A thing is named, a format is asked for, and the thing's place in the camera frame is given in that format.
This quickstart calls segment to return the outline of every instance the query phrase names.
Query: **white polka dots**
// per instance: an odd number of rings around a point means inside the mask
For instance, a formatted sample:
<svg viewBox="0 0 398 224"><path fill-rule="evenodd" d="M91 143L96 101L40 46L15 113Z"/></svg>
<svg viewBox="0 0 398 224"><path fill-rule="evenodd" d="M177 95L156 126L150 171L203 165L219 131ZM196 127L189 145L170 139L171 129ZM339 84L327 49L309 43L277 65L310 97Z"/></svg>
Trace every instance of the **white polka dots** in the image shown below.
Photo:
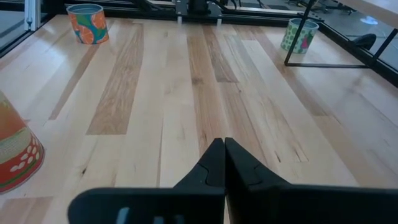
<svg viewBox="0 0 398 224"><path fill-rule="evenodd" d="M21 162L21 163L19 164L19 166L18 166L18 169L22 169L22 168L24 167L24 165L25 165L25 161L24 161L24 162Z"/></svg>
<svg viewBox="0 0 398 224"><path fill-rule="evenodd" d="M19 169L19 167L18 166L13 166L12 168L11 168L11 172L15 172L16 170L18 170Z"/></svg>
<svg viewBox="0 0 398 224"><path fill-rule="evenodd" d="M25 154L21 157L21 160L25 160L25 159L27 159L27 153L25 153Z"/></svg>

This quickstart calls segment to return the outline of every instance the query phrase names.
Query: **black metal frame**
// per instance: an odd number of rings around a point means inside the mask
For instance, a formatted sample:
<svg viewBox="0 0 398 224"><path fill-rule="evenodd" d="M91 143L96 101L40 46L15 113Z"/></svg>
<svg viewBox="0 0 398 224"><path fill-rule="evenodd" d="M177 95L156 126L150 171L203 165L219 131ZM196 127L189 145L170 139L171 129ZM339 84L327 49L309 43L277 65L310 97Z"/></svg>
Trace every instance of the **black metal frame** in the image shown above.
<svg viewBox="0 0 398 224"><path fill-rule="evenodd" d="M290 46L290 49L286 55L285 58L285 65L290 66L290 67L313 67L313 68L370 68L374 64L376 64L377 60L379 59L380 55L383 53L383 51L386 49L386 47L390 44L390 42L393 40L393 38L397 34L397 29L394 29L391 34L388 36L388 38L384 41L384 43L380 46L380 49L374 54L370 62L363 62L364 65L345 65L345 64L324 64L324 63L290 63L289 60L292 56L293 49L299 39L300 33L304 27L305 21L308 20L308 14L311 11L311 8L314 4L315 0L310 0L307 4L307 8L305 9L304 15L302 16L302 20L300 22L300 25L298 26L297 32L293 38L292 45Z"/></svg>
<svg viewBox="0 0 398 224"><path fill-rule="evenodd" d="M390 36L383 43L381 48L376 54L372 54L366 49L355 46L348 38L334 30L332 27L325 24L323 21L315 18L315 20L309 17L310 6L313 5L315 0L310 0L304 14L286 14L286 13L274 13L274 12L251 12L251 11L223 11L222 23L227 24L244 24L253 26L274 26L274 27L286 27L289 23L289 19L302 18L302 23L298 29L297 35L302 30L304 22L307 19L312 19L319 26L319 31L325 34L328 38L338 44L340 47L345 49L351 55L360 60L364 65L330 65L330 64L314 64L314 63L289 63L289 59L292 55L293 46L297 43L298 37L295 37L291 48L288 51L288 55L285 60L285 65L290 67L318 67L318 68L371 68L380 76L391 82L393 85L398 87L398 70L391 67L387 63L383 62L379 56L382 54L388 43L397 33L397 30L390 34ZM104 0L44 0L42 12L49 14L66 14L65 6L77 3L96 3L104 7L105 14L109 17L130 17L140 19L158 19L158 20L177 20L177 13L175 12L174 6L168 6L166 4L160 4L160 6L172 9L167 12L142 12L133 3L126 1L104 1ZM4 10L23 11L20 6L12 5L12 3L3 4L0 0L0 6L5 6ZM191 16L187 15L183 18L184 22L214 22L215 19L209 17Z"/></svg>

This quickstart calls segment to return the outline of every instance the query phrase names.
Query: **black metal stand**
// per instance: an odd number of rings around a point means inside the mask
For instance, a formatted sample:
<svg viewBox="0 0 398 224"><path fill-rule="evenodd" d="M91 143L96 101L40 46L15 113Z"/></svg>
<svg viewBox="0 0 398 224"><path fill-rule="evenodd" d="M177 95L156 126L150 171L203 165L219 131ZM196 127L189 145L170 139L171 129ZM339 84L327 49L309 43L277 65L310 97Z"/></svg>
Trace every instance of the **black metal stand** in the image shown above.
<svg viewBox="0 0 398 224"><path fill-rule="evenodd" d="M300 25L298 26L297 32L293 38L292 45L286 55L285 65L290 67L314 67L314 68L369 68L367 65L335 65L335 64L322 64L322 63L289 63L289 59L292 56L293 49L299 39L300 33L304 27L305 21L308 19L308 14L311 11L311 8L314 4L315 0L310 0L307 4L307 8L302 16L302 20Z"/></svg>
<svg viewBox="0 0 398 224"><path fill-rule="evenodd" d="M380 55L383 53L383 51L386 49L386 47L390 44L390 42L394 39L394 37L397 35L398 30L394 29L390 35L387 37L387 39L384 41L384 43L380 46L379 50L373 55L371 65L374 65L376 61L379 59Z"/></svg>

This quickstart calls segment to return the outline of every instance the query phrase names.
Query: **wood grain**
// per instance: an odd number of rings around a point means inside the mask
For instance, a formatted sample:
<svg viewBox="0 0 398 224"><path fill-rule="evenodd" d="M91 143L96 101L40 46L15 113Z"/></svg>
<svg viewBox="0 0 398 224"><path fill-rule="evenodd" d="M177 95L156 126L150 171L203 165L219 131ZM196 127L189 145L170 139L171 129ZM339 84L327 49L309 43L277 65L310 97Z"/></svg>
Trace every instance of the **wood grain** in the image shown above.
<svg viewBox="0 0 398 224"><path fill-rule="evenodd" d="M234 72L232 71L227 59L221 51L221 47L218 43L216 35L213 33L212 27L203 26L203 33L205 35L216 80L218 82L238 82L238 79L235 77Z"/></svg>
<svg viewBox="0 0 398 224"><path fill-rule="evenodd" d="M126 134L144 53L142 25L118 55L87 134Z"/></svg>
<svg viewBox="0 0 398 224"><path fill-rule="evenodd" d="M188 52L200 153L214 138L226 137L226 121L203 36L188 36Z"/></svg>
<svg viewBox="0 0 398 224"><path fill-rule="evenodd" d="M156 187L159 184L159 157L162 145L167 41L164 35L172 22L154 21L144 26L144 58L138 79L129 127L118 164L116 186Z"/></svg>
<svg viewBox="0 0 398 224"><path fill-rule="evenodd" d="M52 197L9 199L0 211L0 223L41 223L51 201Z"/></svg>
<svg viewBox="0 0 398 224"><path fill-rule="evenodd" d="M76 84L80 80L81 76L85 72L88 64L91 62L91 59L94 57L94 54L98 50L99 45L92 45L83 56L81 61L76 67L75 72L73 73L72 77L69 79L68 84L66 85L65 89L63 90L61 97L58 103L55 105L54 110L52 111L49 120L54 120L57 118L58 114L62 110L64 104L67 102L70 94L72 93L73 89L75 88Z"/></svg>
<svg viewBox="0 0 398 224"><path fill-rule="evenodd" d="M269 166L267 158L259 144L257 134L254 131L252 121L242 102L240 96L241 90L234 83L220 83L220 88L232 138L237 140L240 145L260 162Z"/></svg>
<svg viewBox="0 0 398 224"><path fill-rule="evenodd" d="M160 187L173 187L200 158L187 35L184 30L175 27L169 29L168 33L159 160Z"/></svg>
<svg viewBox="0 0 398 224"><path fill-rule="evenodd" d="M0 59L1 91L47 150L1 195L0 223L67 224L94 187L172 187L226 136L292 183L397 188L398 90L372 70L286 68L275 27L108 21L97 49L56 16ZM313 41L293 59L357 62Z"/></svg>
<svg viewBox="0 0 398 224"><path fill-rule="evenodd" d="M318 104L319 100L315 99L317 94L305 87L305 83L300 80L292 68L284 65L284 59L280 57L277 49L260 28L252 28L250 30L265 50L274 65L278 68L280 74L285 78L291 89L300 99L301 103L312 114L317 116L327 115L328 113Z"/></svg>

